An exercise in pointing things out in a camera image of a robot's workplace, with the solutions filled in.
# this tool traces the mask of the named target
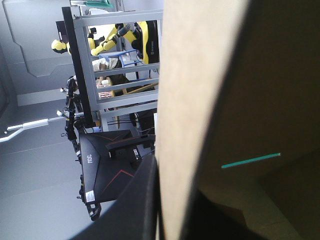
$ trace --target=yellow robot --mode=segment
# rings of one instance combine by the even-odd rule
[[[94,40],[95,28],[91,28],[88,34],[88,42],[91,55],[98,56],[103,51],[110,51],[124,37],[137,50],[138,57],[144,64],[152,64],[159,62],[159,42],[158,42],[158,26],[157,21],[139,21],[134,23],[134,31],[131,30],[129,24],[114,24],[108,36],[103,36],[98,40]],[[56,53],[70,52],[68,42],[62,40],[54,40],[51,48]]]

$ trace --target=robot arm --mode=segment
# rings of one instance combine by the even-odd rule
[[[119,27],[118,30],[116,29],[116,26],[117,25],[114,26],[111,33],[99,44],[99,46],[91,50],[91,55],[98,56],[103,50],[109,51],[117,44],[120,37],[127,39],[130,44],[136,40],[132,30],[130,30],[130,25]]]

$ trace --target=sticker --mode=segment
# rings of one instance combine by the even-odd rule
[[[88,191],[85,193],[85,199],[86,199],[86,202],[92,202],[95,200],[95,193],[94,191]]]
[[[133,149],[133,152],[134,152],[134,155],[135,155],[135,159],[139,159],[139,153],[138,153],[138,151],[137,151],[137,149]]]
[[[134,152],[135,156],[138,156],[138,151],[137,151],[137,149],[133,149],[133,152]]]

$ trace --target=teal stripe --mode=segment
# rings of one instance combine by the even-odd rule
[[[230,167],[234,167],[234,166],[238,166],[238,165],[242,165],[242,164],[249,164],[249,163],[253,163],[253,162],[256,162],[256,161],[260,161],[260,160],[264,160],[264,159],[270,159],[270,158],[279,157],[279,156],[281,156],[280,152],[279,153],[273,153],[273,154],[269,154],[269,155],[264,155],[264,156],[251,158],[251,159],[244,160],[244,161],[236,161],[236,162],[233,162],[233,163],[222,165],[221,168],[222,169],[226,169],[226,168],[230,168]]]

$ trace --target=aoc logo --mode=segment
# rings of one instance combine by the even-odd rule
[[[86,159],[88,160],[88,164],[92,164],[92,156],[91,156],[91,154],[86,156]]]

